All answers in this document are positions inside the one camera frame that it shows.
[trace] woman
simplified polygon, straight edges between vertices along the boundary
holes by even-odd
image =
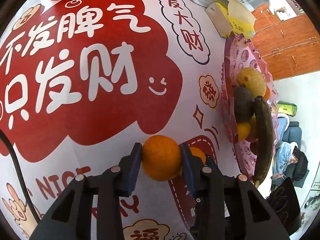
[[[282,142],[277,150],[272,165],[272,179],[283,177],[283,173],[289,164],[297,163],[300,158],[300,150],[296,142]]]

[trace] black cable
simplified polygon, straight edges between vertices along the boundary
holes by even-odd
[[[29,193],[28,193],[28,190],[27,190],[27,186],[26,186],[26,183],[23,179],[23,175],[22,175],[22,172],[21,172],[21,168],[20,168],[20,165],[19,165],[19,161],[18,161],[18,158],[17,158],[17,155],[12,147],[12,144],[11,142],[9,141],[9,139],[7,138],[7,136],[4,134],[4,132],[0,129],[0,140],[3,141],[4,145],[7,147],[9,153],[10,153],[10,156],[12,158],[12,161],[13,161],[13,164],[14,164],[14,167],[16,169],[16,173],[17,173],[17,176],[18,176],[18,179],[19,179],[19,182],[20,182],[20,186],[21,186],[21,189],[22,189],[22,192],[24,194],[24,197],[26,198],[26,202],[27,202],[27,205],[29,206],[30,210],[31,210],[31,213],[33,215],[33,217],[35,218],[36,222],[39,223],[40,222],[40,217],[38,215],[38,213],[36,212],[36,209],[31,201],[31,198],[29,196]]]

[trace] green bag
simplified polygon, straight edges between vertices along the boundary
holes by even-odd
[[[279,106],[278,113],[287,114],[292,117],[294,117],[297,114],[298,107],[295,104],[279,101],[278,106]]]

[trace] black backpack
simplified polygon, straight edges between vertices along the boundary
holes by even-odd
[[[307,157],[303,152],[300,152],[300,158],[292,174],[292,182],[301,180],[307,173],[307,169],[308,169]]]

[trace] white wall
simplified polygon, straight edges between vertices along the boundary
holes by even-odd
[[[280,20],[288,20],[297,16],[297,14],[294,12],[294,10],[286,0],[269,0],[270,12],[272,12],[273,14],[275,10],[278,10],[282,7],[285,7],[287,9],[287,13],[278,13]]]
[[[309,174],[303,188],[295,188],[300,206],[304,203],[315,178],[320,161],[320,71],[273,82],[279,100],[294,103],[298,107],[291,121],[298,121],[302,129],[302,151],[308,159]],[[298,240],[307,229],[291,236]]]

